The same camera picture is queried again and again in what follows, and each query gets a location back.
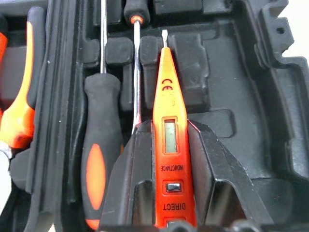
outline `screwdriver shaft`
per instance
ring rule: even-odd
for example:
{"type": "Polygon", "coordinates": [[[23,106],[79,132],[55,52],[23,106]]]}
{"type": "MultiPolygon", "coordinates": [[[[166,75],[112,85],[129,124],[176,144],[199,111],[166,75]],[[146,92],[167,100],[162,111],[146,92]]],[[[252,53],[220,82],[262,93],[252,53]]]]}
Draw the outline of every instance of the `screwdriver shaft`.
{"type": "Polygon", "coordinates": [[[162,30],[163,46],[168,46],[168,30],[162,30]]]}
{"type": "Polygon", "coordinates": [[[107,1],[101,0],[101,60],[100,73],[106,73],[105,45],[107,43],[107,1]]]}
{"type": "Polygon", "coordinates": [[[134,116],[132,134],[136,126],[141,123],[141,92],[140,92],[140,21],[134,23],[134,46],[135,46],[135,61],[134,61],[134,116]]]}

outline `black plastic case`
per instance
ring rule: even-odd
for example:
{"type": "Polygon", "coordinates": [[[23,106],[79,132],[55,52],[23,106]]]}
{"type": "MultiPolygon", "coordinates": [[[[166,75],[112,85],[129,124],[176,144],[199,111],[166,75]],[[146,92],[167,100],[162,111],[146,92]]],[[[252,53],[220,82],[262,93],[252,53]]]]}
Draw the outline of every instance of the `black plastic case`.
{"type": "MultiPolygon", "coordinates": [[[[124,4],[108,0],[106,60],[108,71],[122,83],[119,109],[126,144],[133,121],[134,49],[124,4]]],[[[286,18],[277,18],[287,4],[287,0],[149,0],[151,22],[141,29],[140,44],[143,121],[152,117],[163,46],[160,35],[168,29],[188,118],[216,133],[245,171],[239,176],[245,174],[253,183],[252,191],[271,218],[264,225],[247,217],[239,202],[248,196],[235,186],[219,186],[212,201],[221,196],[229,203],[221,217],[208,218],[198,231],[309,231],[304,225],[309,222],[309,70],[304,58],[282,57],[294,42],[286,18]]],[[[16,20],[26,21],[28,8],[34,5],[46,2],[7,0],[0,2],[0,13],[16,25],[16,20]]],[[[15,183],[24,190],[14,186],[0,231],[47,231],[52,224],[60,232],[90,231],[84,221],[80,165],[87,120],[84,79],[98,72],[100,1],[49,0],[47,9],[35,136],[30,148],[11,163],[15,183]]],[[[17,45],[9,47],[25,45],[25,28],[17,31],[11,31],[17,45]]],[[[128,221],[104,230],[158,231],[128,221]]],[[[178,223],[166,231],[197,230],[178,223]]]]}

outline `screwdriver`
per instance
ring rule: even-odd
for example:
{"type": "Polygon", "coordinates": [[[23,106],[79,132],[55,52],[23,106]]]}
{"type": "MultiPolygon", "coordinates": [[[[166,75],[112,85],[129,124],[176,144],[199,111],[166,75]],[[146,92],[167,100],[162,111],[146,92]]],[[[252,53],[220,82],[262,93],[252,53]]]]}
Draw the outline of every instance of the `screwdriver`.
{"type": "Polygon", "coordinates": [[[197,225],[187,113],[170,48],[162,31],[153,125],[155,137],[155,225],[165,228],[176,220],[197,225]]]}
{"type": "Polygon", "coordinates": [[[118,116],[120,81],[106,72],[106,42],[107,7],[106,0],[102,0],[100,73],[88,76],[84,84],[88,97],[88,118],[81,166],[85,220],[94,230],[99,226],[112,167],[123,147],[118,116]]]}
{"type": "Polygon", "coordinates": [[[3,112],[0,150],[26,148],[33,138],[34,109],[45,54],[45,10],[32,7],[27,18],[27,51],[24,77],[12,105],[3,112]]]}
{"type": "Polygon", "coordinates": [[[140,91],[140,27],[146,26],[150,21],[148,0],[126,0],[124,15],[129,25],[134,25],[134,113],[133,128],[141,123],[141,91],[140,91]]]}

